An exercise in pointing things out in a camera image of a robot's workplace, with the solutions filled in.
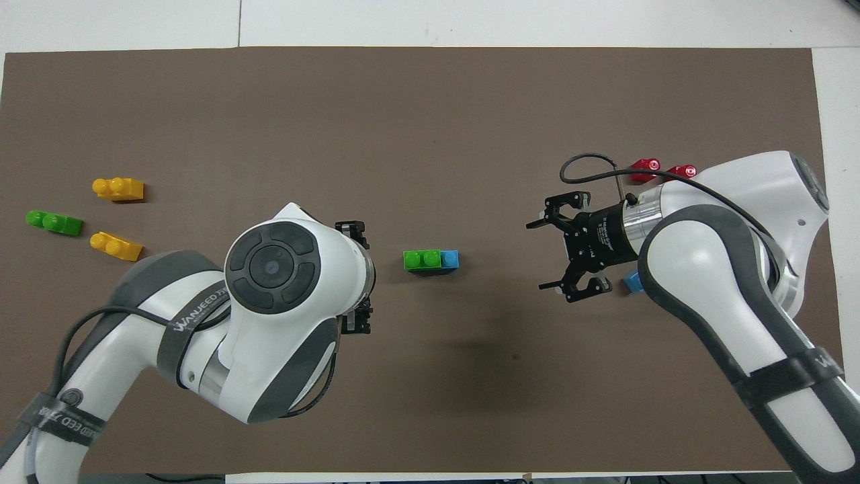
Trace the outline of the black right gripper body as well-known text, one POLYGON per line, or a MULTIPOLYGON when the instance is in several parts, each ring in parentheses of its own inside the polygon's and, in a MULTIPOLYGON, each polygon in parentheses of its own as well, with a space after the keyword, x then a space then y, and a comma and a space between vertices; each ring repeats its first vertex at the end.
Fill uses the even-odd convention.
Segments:
POLYGON ((635 261, 638 252, 624 229, 622 205, 595 212, 579 212, 572 218, 564 242, 568 260, 580 272, 598 272, 606 267, 635 261))

